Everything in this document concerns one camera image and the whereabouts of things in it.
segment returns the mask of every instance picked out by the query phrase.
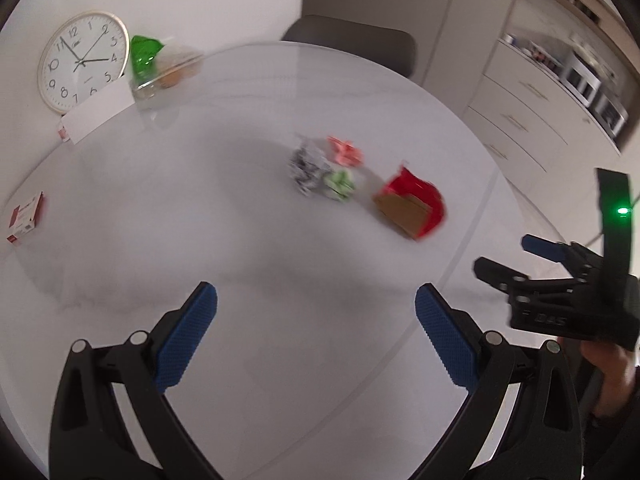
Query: red pouch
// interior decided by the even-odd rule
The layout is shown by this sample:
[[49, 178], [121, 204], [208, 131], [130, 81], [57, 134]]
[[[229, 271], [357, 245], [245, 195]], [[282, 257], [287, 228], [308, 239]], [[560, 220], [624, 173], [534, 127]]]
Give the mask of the red pouch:
[[385, 216], [415, 240], [433, 231], [446, 216], [444, 200], [436, 187], [420, 180], [404, 166], [373, 201]]

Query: human hand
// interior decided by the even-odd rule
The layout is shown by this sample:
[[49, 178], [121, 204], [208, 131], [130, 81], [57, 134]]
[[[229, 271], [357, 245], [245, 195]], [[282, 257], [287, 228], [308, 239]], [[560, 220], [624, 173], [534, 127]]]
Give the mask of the human hand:
[[616, 415], [636, 385], [636, 355], [605, 341], [582, 341], [580, 353], [604, 376], [600, 397], [591, 413], [598, 418]]

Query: white table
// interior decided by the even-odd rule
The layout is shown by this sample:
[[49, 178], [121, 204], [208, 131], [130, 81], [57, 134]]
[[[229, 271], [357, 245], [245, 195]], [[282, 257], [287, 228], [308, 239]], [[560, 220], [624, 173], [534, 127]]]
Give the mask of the white table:
[[[296, 134], [364, 151], [352, 202], [297, 192]], [[370, 201], [403, 160], [448, 209], [420, 242]], [[423, 89], [348, 54], [290, 43], [216, 54], [197, 78], [61, 145], [2, 225], [40, 190], [37, 229], [0, 243], [0, 387], [2, 415], [42, 463], [71, 342], [123, 342], [200, 280], [216, 286], [218, 315], [167, 397], [228, 480], [409, 477], [466, 393], [415, 319], [425, 282], [483, 330], [544, 339], [507, 328], [504, 297], [471, 271], [481, 255], [530, 267], [491, 157]]]

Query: white paper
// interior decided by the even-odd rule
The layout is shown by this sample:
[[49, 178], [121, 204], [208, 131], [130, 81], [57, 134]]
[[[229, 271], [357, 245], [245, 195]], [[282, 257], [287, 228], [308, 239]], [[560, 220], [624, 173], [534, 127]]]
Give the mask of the white paper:
[[121, 77], [72, 108], [62, 117], [62, 124], [71, 142], [77, 144], [98, 126], [130, 107], [134, 102], [129, 81]]

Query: red and white box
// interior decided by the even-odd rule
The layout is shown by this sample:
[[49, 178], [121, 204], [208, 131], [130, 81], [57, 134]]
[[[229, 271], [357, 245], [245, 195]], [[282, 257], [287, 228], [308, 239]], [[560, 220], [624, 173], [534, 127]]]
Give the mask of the red and white box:
[[25, 205], [19, 205], [11, 213], [9, 235], [6, 238], [11, 243], [36, 227], [36, 215], [40, 204], [42, 204], [43, 196], [43, 192], [34, 195]]

